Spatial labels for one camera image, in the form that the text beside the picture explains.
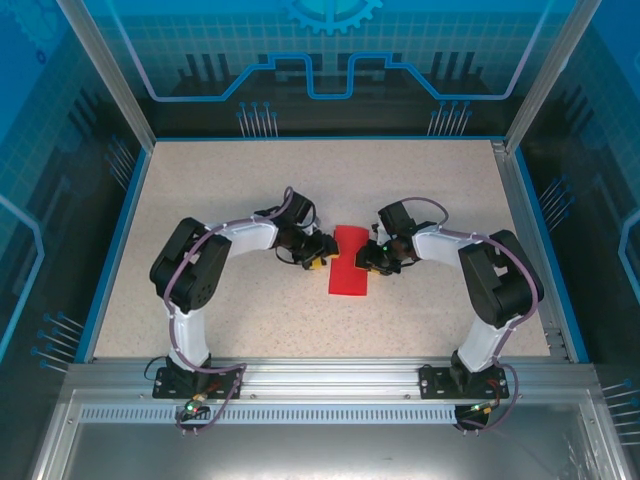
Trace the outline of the blue printed enclosure panel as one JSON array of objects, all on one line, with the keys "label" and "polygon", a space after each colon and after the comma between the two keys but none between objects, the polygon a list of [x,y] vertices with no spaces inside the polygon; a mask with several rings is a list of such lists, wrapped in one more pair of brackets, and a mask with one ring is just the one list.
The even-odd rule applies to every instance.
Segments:
[{"label": "blue printed enclosure panel", "polygon": [[146,151],[57,0],[0,0],[0,480],[29,480]]},{"label": "blue printed enclosure panel", "polygon": [[571,0],[105,0],[160,137],[501,136]]},{"label": "blue printed enclosure panel", "polygon": [[640,0],[601,0],[520,151],[640,480]]}]

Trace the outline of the blue table edge trim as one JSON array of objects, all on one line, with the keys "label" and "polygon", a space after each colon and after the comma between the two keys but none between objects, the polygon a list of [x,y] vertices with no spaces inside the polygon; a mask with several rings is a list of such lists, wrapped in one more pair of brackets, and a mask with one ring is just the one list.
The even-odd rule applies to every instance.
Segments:
[{"label": "blue table edge trim", "polygon": [[580,326],[566,288],[564,278],[552,244],[549,228],[544,220],[539,195],[535,190],[531,174],[520,148],[515,150],[514,164],[526,192],[527,204],[535,219],[537,244],[541,248],[542,264],[548,271],[545,287],[545,302],[551,308],[561,324],[568,358],[573,363],[589,363],[590,358],[580,331]]},{"label": "blue table edge trim", "polygon": [[93,359],[94,349],[113,291],[151,156],[151,153],[142,149],[136,161],[76,350],[75,363],[90,363]]}]

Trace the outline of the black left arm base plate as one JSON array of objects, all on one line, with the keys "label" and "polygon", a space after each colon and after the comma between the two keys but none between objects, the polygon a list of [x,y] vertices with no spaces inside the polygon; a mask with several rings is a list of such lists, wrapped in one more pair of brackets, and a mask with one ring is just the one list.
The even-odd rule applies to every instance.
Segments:
[{"label": "black left arm base plate", "polygon": [[187,400],[196,394],[206,394],[208,399],[224,400],[236,380],[235,373],[202,374],[159,368],[152,388],[154,399]]}]

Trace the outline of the aluminium side rail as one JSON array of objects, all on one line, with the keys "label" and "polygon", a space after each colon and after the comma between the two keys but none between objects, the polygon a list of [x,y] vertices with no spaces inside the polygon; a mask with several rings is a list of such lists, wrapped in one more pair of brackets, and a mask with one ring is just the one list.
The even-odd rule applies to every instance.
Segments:
[{"label": "aluminium side rail", "polygon": [[491,147],[514,231],[544,287],[544,298],[537,313],[516,328],[506,342],[501,356],[525,356],[527,353],[524,344],[533,340],[534,345],[541,347],[551,361],[573,363],[575,358],[567,318],[522,171],[516,158],[507,152],[502,141],[493,140]]}]

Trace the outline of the grey metal tray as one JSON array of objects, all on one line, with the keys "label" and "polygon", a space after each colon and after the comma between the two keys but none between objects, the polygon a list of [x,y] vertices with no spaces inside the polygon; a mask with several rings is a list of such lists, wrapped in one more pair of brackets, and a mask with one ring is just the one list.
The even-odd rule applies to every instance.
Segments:
[{"label": "grey metal tray", "polygon": [[27,480],[633,480],[603,404],[526,402],[499,427],[80,424],[54,414]]}]

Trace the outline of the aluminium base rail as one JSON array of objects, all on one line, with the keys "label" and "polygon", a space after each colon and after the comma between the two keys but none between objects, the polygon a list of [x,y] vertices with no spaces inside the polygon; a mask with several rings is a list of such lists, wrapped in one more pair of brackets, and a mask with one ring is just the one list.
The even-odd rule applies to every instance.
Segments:
[{"label": "aluminium base rail", "polygon": [[[240,400],[262,403],[417,402],[418,370],[425,364],[445,367],[444,357],[247,359]],[[547,357],[507,359],[519,378],[526,402],[571,401],[595,392],[599,382],[590,364],[556,362]],[[145,362],[135,359],[99,360],[74,364],[61,395],[91,400],[146,400],[152,382],[143,378]]]}]

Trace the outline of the aluminium frame post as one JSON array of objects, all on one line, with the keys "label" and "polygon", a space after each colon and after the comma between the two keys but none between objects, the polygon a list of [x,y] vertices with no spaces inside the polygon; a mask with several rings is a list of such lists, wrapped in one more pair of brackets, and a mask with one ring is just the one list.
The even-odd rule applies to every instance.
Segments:
[{"label": "aluminium frame post", "polygon": [[111,50],[82,0],[56,0],[141,147],[152,153],[156,137]]},{"label": "aluminium frame post", "polygon": [[591,23],[602,0],[576,0],[558,37],[507,131],[504,150],[514,155],[560,74]]}]

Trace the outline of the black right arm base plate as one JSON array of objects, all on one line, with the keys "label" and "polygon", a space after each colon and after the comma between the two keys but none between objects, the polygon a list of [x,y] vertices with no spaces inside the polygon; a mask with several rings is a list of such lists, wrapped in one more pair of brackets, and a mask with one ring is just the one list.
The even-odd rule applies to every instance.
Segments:
[{"label": "black right arm base plate", "polygon": [[453,367],[424,365],[418,370],[420,396],[423,400],[471,400],[510,397],[505,371],[495,366],[467,374]]}]

